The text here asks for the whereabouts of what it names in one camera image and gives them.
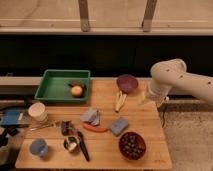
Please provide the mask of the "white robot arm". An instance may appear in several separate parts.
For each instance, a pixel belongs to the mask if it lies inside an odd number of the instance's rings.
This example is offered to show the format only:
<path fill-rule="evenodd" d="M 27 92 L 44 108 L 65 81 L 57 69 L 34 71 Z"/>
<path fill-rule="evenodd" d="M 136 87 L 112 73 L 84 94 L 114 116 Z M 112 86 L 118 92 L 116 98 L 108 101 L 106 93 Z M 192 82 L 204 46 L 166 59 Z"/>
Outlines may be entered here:
<path fill-rule="evenodd" d="M 172 88 L 177 88 L 213 106 L 213 77 L 187 72 L 182 59 L 161 61 L 151 67 L 151 82 L 145 97 L 162 101 Z"/>

